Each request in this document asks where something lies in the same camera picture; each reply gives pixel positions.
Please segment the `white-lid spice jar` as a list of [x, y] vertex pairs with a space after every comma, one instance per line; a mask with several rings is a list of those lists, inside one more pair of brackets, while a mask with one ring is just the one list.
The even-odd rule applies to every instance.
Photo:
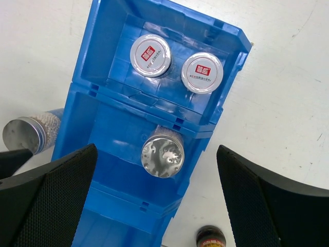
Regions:
[[223, 77], [222, 63], [215, 55], [208, 52], [191, 55], [181, 69], [184, 86], [196, 94], [212, 93], [219, 87]]
[[155, 34], [140, 36], [130, 50], [130, 61], [140, 75], [163, 76], [171, 67], [173, 56], [166, 40]]

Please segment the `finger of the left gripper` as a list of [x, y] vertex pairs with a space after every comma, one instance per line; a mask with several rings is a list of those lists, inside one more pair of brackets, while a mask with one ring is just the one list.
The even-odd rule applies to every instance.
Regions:
[[32, 156], [33, 153], [29, 149], [1, 152], [1, 179], [13, 176], [17, 170], [19, 170], [30, 158], [32, 158]]

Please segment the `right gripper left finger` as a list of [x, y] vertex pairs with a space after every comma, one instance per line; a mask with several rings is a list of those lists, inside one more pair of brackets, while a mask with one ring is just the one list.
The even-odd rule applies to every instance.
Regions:
[[1, 246], [71, 246], [97, 158], [89, 144], [1, 179]]

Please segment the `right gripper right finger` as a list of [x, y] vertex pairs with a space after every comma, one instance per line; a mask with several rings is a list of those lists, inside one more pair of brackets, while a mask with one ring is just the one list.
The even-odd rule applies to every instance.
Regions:
[[224, 145], [217, 167], [236, 246], [328, 246], [328, 190], [284, 177]]

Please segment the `silver-lid blue-label bottle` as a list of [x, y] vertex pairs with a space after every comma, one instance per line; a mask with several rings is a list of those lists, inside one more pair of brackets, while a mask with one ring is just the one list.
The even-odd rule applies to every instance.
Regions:
[[3, 142], [9, 151], [28, 149], [37, 155], [55, 145], [64, 109], [55, 109], [9, 121]]
[[142, 147], [142, 166], [154, 177], [165, 179], [175, 176], [181, 170], [184, 160], [182, 136], [162, 126], [157, 126]]

